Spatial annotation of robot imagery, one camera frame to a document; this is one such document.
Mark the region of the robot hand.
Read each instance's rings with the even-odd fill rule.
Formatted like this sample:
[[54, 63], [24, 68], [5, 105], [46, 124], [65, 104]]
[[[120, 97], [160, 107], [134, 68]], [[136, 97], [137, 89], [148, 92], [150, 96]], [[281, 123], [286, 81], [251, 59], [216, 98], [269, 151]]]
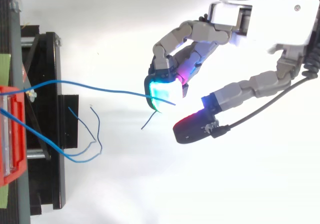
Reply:
[[189, 144], [208, 136], [220, 137], [246, 118], [221, 126], [218, 113], [242, 105], [250, 98], [278, 101], [303, 82], [318, 77], [320, 70], [320, 0], [219, 0], [198, 20], [188, 20], [153, 46], [153, 59], [144, 90], [147, 103], [165, 111], [186, 96], [189, 81], [217, 47], [241, 38], [269, 43], [269, 53], [281, 51], [274, 71], [233, 82], [204, 96], [203, 108], [177, 122], [175, 139]]

